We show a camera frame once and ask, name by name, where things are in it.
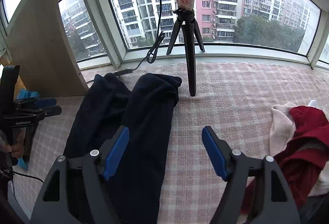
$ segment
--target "metal bolt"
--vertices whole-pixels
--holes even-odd
[[[92,150],[92,151],[90,152],[90,155],[91,155],[91,156],[97,156],[97,155],[99,155],[99,150]]]
[[[63,162],[65,160],[65,156],[64,155],[60,155],[57,157],[57,161],[58,162]]]
[[[235,155],[235,156],[239,156],[239,155],[241,155],[241,151],[238,150],[238,149],[233,149],[233,150],[232,150],[232,153],[233,153],[233,155]]]
[[[267,162],[273,162],[274,161],[274,158],[272,156],[270,156],[270,155],[267,155],[265,157],[265,159],[266,159]]]

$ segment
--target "dark trousers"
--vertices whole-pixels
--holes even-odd
[[[77,112],[64,155],[84,156],[113,137],[120,125],[130,140],[116,174],[106,183],[123,223],[157,223],[168,140],[182,80],[146,74],[129,91],[112,73],[95,76]]]

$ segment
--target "red fabric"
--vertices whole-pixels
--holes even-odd
[[[329,147],[329,122],[322,110],[297,106],[290,110],[295,121],[296,131],[293,139],[281,153],[274,156],[287,180],[297,208],[305,204],[307,195],[316,183],[321,170],[329,158],[329,150],[314,148],[297,150],[308,140],[321,141]],[[241,212],[247,214],[251,206],[254,181],[246,188]]]

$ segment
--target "plaid tablecloth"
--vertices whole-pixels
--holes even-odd
[[[85,79],[105,75],[112,67],[83,71]],[[141,67],[122,81],[132,89],[146,73],[182,78],[174,108],[162,185],[158,223],[208,224],[223,194],[225,182],[215,175],[201,141],[211,125],[231,148],[250,157],[269,154],[270,108],[291,101],[307,105],[312,99],[329,108],[329,74],[305,68],[246,63],[197,63],[197,94],[189,94],[186,64]],[[58,98],[63,113],[40,122],[34,138],[29,175],[44,179],[55,158],[63,153],[83,97]],[[32,211],[41,183],[15,176],[15,190]]]

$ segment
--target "pink building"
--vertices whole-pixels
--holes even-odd
[[[195,0],[195,8],[195,19],[198,21],[203,41],[213,41],[216,12],[215,1]]]

